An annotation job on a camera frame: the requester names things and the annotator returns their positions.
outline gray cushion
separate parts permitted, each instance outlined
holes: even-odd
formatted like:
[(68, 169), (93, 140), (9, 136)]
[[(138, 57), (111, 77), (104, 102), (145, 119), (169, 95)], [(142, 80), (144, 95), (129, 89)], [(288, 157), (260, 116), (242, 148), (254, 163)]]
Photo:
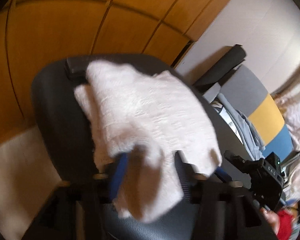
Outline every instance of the gray cushion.
[(268, 91), (250, 69), (241, 65), (221, 87), (220, 93), (234, 109), (250, 116), (265, 100)]

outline white wall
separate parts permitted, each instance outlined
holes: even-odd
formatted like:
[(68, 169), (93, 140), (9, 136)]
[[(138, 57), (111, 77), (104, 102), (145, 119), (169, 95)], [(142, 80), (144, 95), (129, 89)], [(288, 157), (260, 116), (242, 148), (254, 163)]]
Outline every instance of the white wall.
[(234, 44), (271, 93), (300, 66), (300, 10), (292, 0), (231, 0), (177, 66), (195, 82)]

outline blue cushion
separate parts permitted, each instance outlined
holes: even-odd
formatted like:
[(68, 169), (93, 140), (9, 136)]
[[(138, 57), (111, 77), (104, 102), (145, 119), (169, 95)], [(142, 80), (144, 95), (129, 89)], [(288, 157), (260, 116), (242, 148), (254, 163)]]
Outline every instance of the blue cushion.
[(293, 150), (291, 136), (286, 125), (283, 126), (281, 131), (274, 139), (268, 143), (266, 149), (262, 152), (264, 157), (274, 152), (282, 162)]

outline white towel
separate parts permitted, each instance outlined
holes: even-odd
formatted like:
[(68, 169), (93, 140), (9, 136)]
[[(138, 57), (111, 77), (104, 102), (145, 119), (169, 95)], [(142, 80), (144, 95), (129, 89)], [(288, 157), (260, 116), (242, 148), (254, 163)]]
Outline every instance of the white towel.
[(99, 170), (118, 153), (129, 163), (117, 199), (120, 217), (152, 222), (183, 196), (174, 153), (183, 151), (196, 172), (210, 176), (221, 165), (216, 134), (201, 103), (169, 71), (148, 76), (129, 64), (91, 62), (90, 85), (75, 97), (91, 122)]

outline chair backrest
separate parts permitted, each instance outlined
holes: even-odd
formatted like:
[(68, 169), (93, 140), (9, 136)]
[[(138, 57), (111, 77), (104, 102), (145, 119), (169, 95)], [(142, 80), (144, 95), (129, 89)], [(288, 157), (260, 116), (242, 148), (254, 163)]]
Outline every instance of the chair backrest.
[(292, 151), (292, 141), (284, 119), (261, 81), (245, 65), (221, 86), (222, 93), (234, 109), (240, 110), (253, 123), (262, 137), (266, 157), (275, 152), (283, 161)]

